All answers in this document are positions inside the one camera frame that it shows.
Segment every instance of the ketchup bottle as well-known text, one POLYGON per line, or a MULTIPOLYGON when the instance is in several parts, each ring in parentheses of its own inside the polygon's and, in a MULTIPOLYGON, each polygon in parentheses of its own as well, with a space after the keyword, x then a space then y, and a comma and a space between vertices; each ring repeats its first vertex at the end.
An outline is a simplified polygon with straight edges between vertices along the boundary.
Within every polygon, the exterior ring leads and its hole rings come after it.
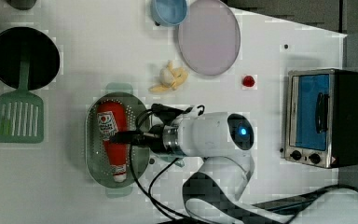
POLYGON ((127 131, 125 109, 117 102, 103 102, 98 106, 97 119, 103 147, 113 167, 113 178, 116 182, 123 182, 127 178, 127 145, 110 143, 109 137, 117 132, 127 131))

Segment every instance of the blue bowl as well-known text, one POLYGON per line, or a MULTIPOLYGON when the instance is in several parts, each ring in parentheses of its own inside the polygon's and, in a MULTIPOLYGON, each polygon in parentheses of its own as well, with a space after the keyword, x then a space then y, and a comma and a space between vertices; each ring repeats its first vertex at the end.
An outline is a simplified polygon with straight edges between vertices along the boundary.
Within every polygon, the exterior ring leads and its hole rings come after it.
POLYGON ((187 15, 186 0, 152 0, 153 20, 162 26, 179 25, 187 15))

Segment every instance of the red button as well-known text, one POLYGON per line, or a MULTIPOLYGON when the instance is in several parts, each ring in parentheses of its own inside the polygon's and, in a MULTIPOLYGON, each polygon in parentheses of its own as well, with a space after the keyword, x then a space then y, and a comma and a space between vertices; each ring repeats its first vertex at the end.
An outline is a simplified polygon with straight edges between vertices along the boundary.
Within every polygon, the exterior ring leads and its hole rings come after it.
POLYGON ((242 81, 242 85, 245 87, 253 87, 255 85, 255 79, 251 76, 246 76, 242 81))

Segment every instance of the white bottle cap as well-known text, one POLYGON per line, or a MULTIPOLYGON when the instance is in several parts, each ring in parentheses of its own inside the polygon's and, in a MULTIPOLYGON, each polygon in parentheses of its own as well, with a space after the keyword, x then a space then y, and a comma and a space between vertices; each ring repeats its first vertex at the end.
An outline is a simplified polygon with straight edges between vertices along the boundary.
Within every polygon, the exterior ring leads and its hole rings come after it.
POLYGON ((116 182, 121 183, 127 179, 127 174, 113 175, 113 178, 115 179, 116 182))

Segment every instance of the pink plate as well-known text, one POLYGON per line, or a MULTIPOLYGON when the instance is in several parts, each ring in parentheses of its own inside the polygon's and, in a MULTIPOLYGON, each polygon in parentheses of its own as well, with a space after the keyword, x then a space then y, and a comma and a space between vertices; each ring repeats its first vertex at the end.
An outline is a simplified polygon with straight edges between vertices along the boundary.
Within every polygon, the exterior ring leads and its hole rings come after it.
POLYGON ((180 24, 179 47, 188 66, 203 75, 220 75, 235 63, 241 45, 240 27, 219 0, 198 0, 180 24))

